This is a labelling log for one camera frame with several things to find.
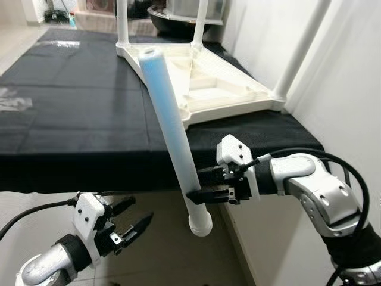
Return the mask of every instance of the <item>white pipe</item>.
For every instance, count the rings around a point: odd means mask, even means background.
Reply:
[[[129,23],[127,15],[127,0],[117,0],[117,46],[123,47],[129,44]]]
[[[192,41],[192,47],[198,50],[202,49],[202,37],[204,36],[204,27],[205,21],[207,19],[208,3],[208,0],[200,0],[200,5],[198,6],[196,29]]]
[[[304,58],[311,47],[317,31],[320,28],[321,22],[323,22],[330,3],[331,0],[318,0],[315,10],[301,39],[299,40],[299,44],[296,47],[290,62],[271,93],[271,97],[274,100],[286,102],[287,93],[289,92],[291,84],[295,80]]]
[[[190,229],[204,237],[212,230],[212,219],[205,204],[197,206],[186,197],[201,187],[163,52],[148,48],[139,55],[139,64],[184,196]]]

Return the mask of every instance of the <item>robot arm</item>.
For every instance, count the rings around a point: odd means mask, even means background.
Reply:
[[[331,255],[345,285],[381,285],[381,238],[364,221],[351,187],[331,175],[310,154],[253,159],[251,151],[231,135],[217,146],[218,166],[199,172],[202,191],[188,195],[194,203],[240,204],[260,195],[293,195],[302,204]]]
[[[153,213],[130,226],[124,234],[115,232],[112,217],[135,204],[127,197],[108,204],[101,195],[79,194],[73,218],[74,234],[59,239],[49,251],[30,259],[16,276],[16,286],[65,286],[78,272],[100,264],[100,258],[111,252],[121,253],[151,223]]]

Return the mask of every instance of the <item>black cloth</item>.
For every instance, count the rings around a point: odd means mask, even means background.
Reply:
[[[80,45],[49,42],[55,40]],[[0,191],[178,187],[148,91],[116,56],[116,41],[111,34],[52,29],[0,77],[0,88],[33,101],[22,112],[0,112]],[[206,47],[247,73],[219,44]],[[190,126],[198,168],[216,164],[216,145],[228,134],[254,157],[286,147],[322,149],[292,116],[261,111]]]

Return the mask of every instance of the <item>black bowl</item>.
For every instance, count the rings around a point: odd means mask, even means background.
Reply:
[[[152,23],[160,31],[161,35],[176,38],[192,39],[195,33],[196,21],[172,20],[163,13],[163,8],[153,5],[148,8],[148,14]],[[205,24],[204,33],[209,30],[210,24]]]

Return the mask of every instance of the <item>tiled floor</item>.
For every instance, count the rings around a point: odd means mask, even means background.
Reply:
[[[0,75],[40,37],[46,27],[0,26]],[[151,226],[121,255],[108,256],[97,269],[79,273],[73,286],[244,286],[226,226],[217,206],[209,206],[213,231],[205,237],[189,230],[180,191],[139,194],[137,205],[118,217],[120,232],[147,212]]]

